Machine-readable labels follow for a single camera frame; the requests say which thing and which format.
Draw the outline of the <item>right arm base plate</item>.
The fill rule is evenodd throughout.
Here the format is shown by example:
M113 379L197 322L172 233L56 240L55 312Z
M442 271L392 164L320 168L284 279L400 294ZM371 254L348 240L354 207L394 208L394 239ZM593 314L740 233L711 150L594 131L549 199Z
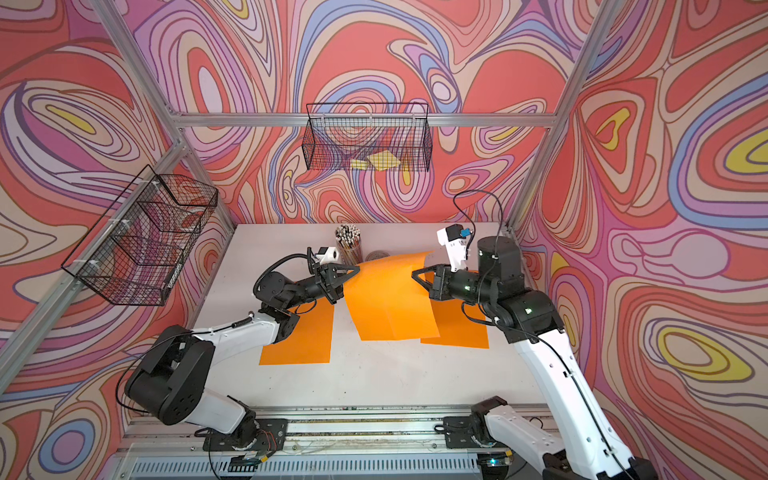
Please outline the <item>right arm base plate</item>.
M477 439L480 431L480 417L476 414L467 416L447 416L435 427L444 435L448 449L480 448Z

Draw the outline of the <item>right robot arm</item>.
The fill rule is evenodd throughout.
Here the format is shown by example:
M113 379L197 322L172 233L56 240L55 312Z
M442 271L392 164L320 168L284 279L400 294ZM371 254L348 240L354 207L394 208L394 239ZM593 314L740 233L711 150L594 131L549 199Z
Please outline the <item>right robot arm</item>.
M483 325L504 334L532 372L557 425L554 438L500 397L472 408L481 443L501 443L545 479L655 479L653 464L633 454L589 387L553 301L526 286L517 243L504 236L477 243L475 272L438 264L412 272L437 301L480 306Z

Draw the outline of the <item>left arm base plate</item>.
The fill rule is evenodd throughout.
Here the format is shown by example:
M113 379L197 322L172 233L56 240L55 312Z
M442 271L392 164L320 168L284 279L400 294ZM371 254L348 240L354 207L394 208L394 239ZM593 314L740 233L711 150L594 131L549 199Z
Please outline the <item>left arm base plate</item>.
M205 437L206 452L277 452L284 447L288 420L284 418L245 419L232 433L212 431Z

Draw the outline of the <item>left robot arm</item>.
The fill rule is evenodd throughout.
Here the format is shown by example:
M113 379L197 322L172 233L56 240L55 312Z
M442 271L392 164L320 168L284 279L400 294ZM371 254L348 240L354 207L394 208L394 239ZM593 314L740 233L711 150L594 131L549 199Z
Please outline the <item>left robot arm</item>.
M165 425L189 423L240 443L256 438L260 425L244 403L207 387L212 367L245 351L283 342L296 329L294 310L326 299L335 304L360 268L326 259L321 250L287 255L258 277L253 295L260 308L243 319L189 330L163 331L124 385L128 399Z

